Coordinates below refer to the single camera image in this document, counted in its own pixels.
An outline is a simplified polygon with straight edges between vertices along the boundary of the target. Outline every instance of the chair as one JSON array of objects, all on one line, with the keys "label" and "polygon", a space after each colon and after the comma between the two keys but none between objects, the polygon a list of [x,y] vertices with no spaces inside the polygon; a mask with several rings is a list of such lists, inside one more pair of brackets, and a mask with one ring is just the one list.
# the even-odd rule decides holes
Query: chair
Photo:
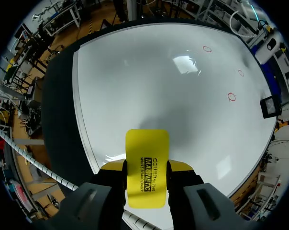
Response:
[{"label": "chair", "polygon": [[43,30],[43,24],[42,23],[38,26],[38,34],[40,35],[40,41],[38,41],[38,43],[40,43],[40,46],[42,46],[42,49],[44,51],[48,50],[50,52],[50,55],[45,60],[46,63],[48,64],[49,61],[51,60],[51,58],[54,55],[57,55],[57,54],[60,53],[60,51],[57,51],[57,48],[61,47],[63,49],[64,46],[63,45],[58,45],[55,49],[50,49],[49,48],[49,46],[54,41],[54,37],[50,36],[46,31]]}]

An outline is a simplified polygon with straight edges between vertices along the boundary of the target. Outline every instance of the white cable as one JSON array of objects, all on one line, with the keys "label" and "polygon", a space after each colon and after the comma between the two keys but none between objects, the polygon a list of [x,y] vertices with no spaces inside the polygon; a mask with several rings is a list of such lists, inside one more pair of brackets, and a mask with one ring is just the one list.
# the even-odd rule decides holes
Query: white cable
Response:
[{"label": "white cable", "polygon": [[145,226],[146,230],[161,230],[146,220],[141,219],[133,213],[129,212],[128,210],[124,210],[122,218],[126,220],[131,229],[143,229],[143,226]]},{"label": "white cable", "polygon": [[239,11],[234,12],[234,13],[231,15],[231,17],[230,17],[230,29],[231,29],[231,31],[232,31],[234,34],[236,34],[237,36],[240,36],[240,37],[250,37],[250,38],[252,38],[252,37],[257,37],[256,34],[254,34],[254,35],[244,35],[244,34],[239,34],[239,33],[237,33],[236,31],[233,30],[233,28],[232,28],[232,19],[233,19],[233,16],[234,16],[235,14],[237,14],[238,12],[239,12]]},{"label": "white cable", "polygon": [[28,154],[26,151],[21,149],[15,142],[13,142],[12,139],[10,139],[3,130],[0,129],[0,137],[3,138],[3,140],[6,141],[14,150],[16,150],[17,153],[19,153],[21,156],[23,156],[27,161],[29,161],[32,165],[34,165],[39,170],[43,171],[45,174],[62,184],[63,186],[71,189],[72,191],[76,190],[78,186],[70,183],[69,181],[65,180],[64,178],[60,177],[56,173],[49,170],[47,167],[45,167],[43,164],[39,163],[37,160],[35,160],[30,154]]},{"label": "white cable", "polygon": [[7,110],[7,109],[4,109],[4,108],[3,108],[3,107],[1,107],[1,106],[0,106],[0,109],[3,109],[3,110],[5,110],[5,111],[7,111],[7,112],[8,112],[8,110]]},{"label": "white cable", "polygon": [[18,108],[17,104],[13,101],[13,99],[12,99],[8,94],[6,94],[6,93],[4,93],[4,92],[2,92],[2,93],[7,96],[7,99],[9,99],[9,100],[11,101],[11,103],[15,106],[15,108],[16,108],[18,111],[21,111],[21,110]]},{"label": "white cable", "polygon": [[1,115],[3,116],[3,119],[4,119],[4,127],[3,127],[3,129],[1,129],[1,130],[4,130],[4,129],[5,129],[5,126],[6,126],[5,116],[4,116],[4,114],[2,113],[2,111],[0,111],[0,113],[1,113]]},{"label": "white cable", "polygon": [[137,4],[139,5],[142,5],[142,6],[148,6],[148,5],[151,5],[153,2],[156,2],[156,0],[153,0],[152,2],[148,3],[147,0],[145,0],[146,4],[145,5],[142,5],[140,3],[137,2]]},{"label": "white cable", "polygon": [[183,1],[166,1],[166,0],[162,0],[162,1],[169,2],[169,3],[181,3],[181,2],[183,2]]}]

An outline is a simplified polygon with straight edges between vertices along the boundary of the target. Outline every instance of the wooden floor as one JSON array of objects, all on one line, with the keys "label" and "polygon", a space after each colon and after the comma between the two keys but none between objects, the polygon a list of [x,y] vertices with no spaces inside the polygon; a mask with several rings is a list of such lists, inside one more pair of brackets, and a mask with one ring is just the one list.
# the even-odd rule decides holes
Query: wooden floor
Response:
[{"label": "wooden floor", "polygon": [[[166,10],[169,12],[169,6],[166,5]],[[144,12],[150,14],[148,7],[144,7]],[[102,3],[102,7],[98,10],[94,10],[90,17],[91,17],[91,22],[92,22],[92,32],[94,33],[94,31],[98,31],[100,29],[100,26],[102,24],[103,19],[106,19],[108,22],[112,23],[113,18],[115,16],[116,12],[113,6],[112,1],[104,1]],[[190,18],[190,16],[188,16],[187,14],[184,14],[183,12],[180,13],[179,15],[182,18]],[[119,18],[116,17],[114,24],[120,23],[119,22]],[[51,45],[51,49],[55,49],[58,45],[63,45],[64,48],[69,46],[70,44],[74,43],[75,41],[77,41],[78,39],[85,37],[88,35],[89,30],[90,30],[90,20],[88,19],[87,21],[82,21],[81,22],[81,26],[80,28],[77,28],[75,24],[73,24],[72,26],[68,27],[66,30],[62,31],[60,34],[58,34],[55,37],[54,42]],[[49,55],[48,51],[45,51],[44,54],[41,56],[41,60],[44,61]],[[44,75],[39,72],[37,69],[31,69],[30,73],[31,76],[30,78],[26,79],[26,81],[30,82],[31,79],[33,79],[34,77],[43,77]],[[13,122],[13,138],[29,138],[26,133],[25,133],[25,129],[24,127],[20,127],[22,126],[20,124],[20,120],[18,119],[18,114],[16,112],[15,116],[14,116],[14,122]],[[38,135],[38,138],[42,138],[43,134],[40,133]],[[46,152],[46,149],[44,146],[30,146],[34,157],[42,164],[46,165],[46,167],[51,168],[50,165],[50,161],[48,159],[48,155]],[[18,156],[18,163],[19,163],[19,167],[21,169],[22,175],[23,175],[23,179],[25,180],[25,182],[31,182],[33,181],[33,178],[30,174],[30,170],[28,168],[28,164],[26,164],[25,159],[21,156]],[[250,189],[252,189],[255,184],[254,181],[256,181],[257,179],[257,174],[259,171],[259,167],[256,168],[256,170],[254,171],[254,173],[250,176],[250,178],[247,180],[247,182],[231,197],[231,199],[235,202],[235,204],[237,205],[242,198],[244,197],[245,194],[248,193],[248,191],[250,191]],[[31,184],[28,186],[28,189],[33,193],[37,193],[43,189],[48,188],[50,185],[45,185],[45,184]],[[60,189],[52,192],[52,195],[60,202],[62,199],[64,199],[64,195],[61,192]],[[48,198],[42,197],[41,199],[38,200],[39,203],[45,207],[46,205],[48,205],[50,202],[48,200]],[[49,207],[46,208],[46,211],[49,213],[49,215],[54,215],[57,212],[57,209],[50,205]]]}]

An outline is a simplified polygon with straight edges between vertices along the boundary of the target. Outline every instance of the wall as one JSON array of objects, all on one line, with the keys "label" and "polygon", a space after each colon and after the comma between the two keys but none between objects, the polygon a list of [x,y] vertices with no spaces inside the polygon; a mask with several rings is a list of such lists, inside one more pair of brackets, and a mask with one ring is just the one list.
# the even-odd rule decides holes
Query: wall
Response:
[{"label": "wall", "polygon": [[[283,127],[276,132],[275,139],[289,140],[289,126]],[[282,196],[289,184],[289,143],[277,144],[277,142],[273,142],[270,146],[269,153],[279,158],[279,160],[267,165],[267,173],[281,175],[281,186],[277,188],[275,195]],[[275,179],[265,178],[265,182],[274,183]],[[268,195],[270,191],[270,188],[263,187],[261,194]]]},{"label": "wall", "polygon": [[[5,49],[4,52],[2,53],[2,56],[3,57],[7,57],[8,60],[10,60],[13,55],[10,51],[8,51],[8,49]],[[0,58],[0,67],[4,70],[6,70],[7,68],[7,65],[8,63],[6,61],[4,61],[2,58]],[[0,69],[0,79],[4,79],[5,77],[5,72],[3,72],[1,69]]]},{"label": "wall", "polygon": [[[56,0],[42,0],[40,3],[38,3],[32,11],[25,17],[23,23],[29,28],[29,30],[34,33],[37,31],[37,28],[39,26],[37,21],[32,22],[32,16],[34,14],[39,14],[42,12],[44,7],[50,6],[52,3],[56,2]],[[55,13],[55,10],[52,8],[49,11],[46,11],[45,14],[42,16],[43,19],[47,19],[48,17],[51,17]]]}]

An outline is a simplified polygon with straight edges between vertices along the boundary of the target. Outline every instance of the metal shelf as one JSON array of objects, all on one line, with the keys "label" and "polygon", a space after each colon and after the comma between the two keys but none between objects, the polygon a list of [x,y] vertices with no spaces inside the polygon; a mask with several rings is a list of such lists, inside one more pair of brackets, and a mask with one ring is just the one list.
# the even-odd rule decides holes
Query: metal shelf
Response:
[{"label": "metal shelf", "polygon": [[63,25],[62,27],[60,27],[59,29],[57,29],[54,33],[52,33],[52,36],[58,34],[58,33],[61,32],[63,29],[65,29],[66,27],[72,25],[73,23],[74,23],[74,20],[72,20],[72,21],[68,22],[67,24]]},{"label": "metal shelf", "polygon": [[[236,10],[234,10],[231,6],[227,5],[225,2],[221,0],[216,1],[216,5],[224,9],[228,14],[232,15]],[[234,18],[238,20],[244,27],[248,27],[252,33],[256,33],[256,28],[254,28],[250,23],[249,20],[246,19],[242,14],[237,13],[234,15]]]},{"label": "metal shelf", "polygon": [[219,17],[217,14],[215,14],[215,12],[208,10],[208,13],[210,14],[210,16],[212,16],[211,18],[214,19],[216,22],[218,22],[222,27],[228,27],[230,28],[229,24],[226,23],[221,17]]},{"label": "metal shelf", "polygon": [[187,14],[189,14],[190,16],[196,18],[196,15],[195,15],[194,13],[192,13],[192,12],[190,12],[190,11],[184,9],[184,8],[182,8],[182,10],[183,10],[184,12],[186,12]]},{"label": "metal shelf", "polygon": [[[10,127],[10,138],[12,138],[12,128],[11,127]],[[39,208],[37,207],[37,205],[33,201],[32,196],[30,194],[30,191],[26,187],[26,183],[23,180],[23,176],[22,176],[21,170],[19,168],[18,159],[17,159],[17,155],[18,154],[15,152],[15,150],[13,148],[11,148],[11,153],[12,153],[12,158],[13,158],[13,161],[14,161],[14,164],[15,164],[15,167],[16,167],[17,174],[19,176],[18,179],[20,181],[20,185],[23,188],[23,191],[25,193],[26,198],[30,201],[33,209],[37,212],[39,210]]]},{"label": "metal shelf", "polygon": [[[276,63],[278,64],[278,58],[277,58],[277,56],[276,56],[275,54],[273,54],[273,58],[275,59]],[[278,67],[279,67],[279,69],[280,69],[280,71],[281,71],[281,73],[282,73],[282,76],[283,76],[283,79],[284,79],[284,82],[285,82],[285,85],[286,85],[286,90],[287,90],[287,93],[288,93],[288,96],[289,96],[289,85],[288,85],[288,82],[287,82],[287,78],[286,78],[286,76],[285,76],[284,71],[283,71],[282,68],[279,66],[279,64],[278,64]]]}]

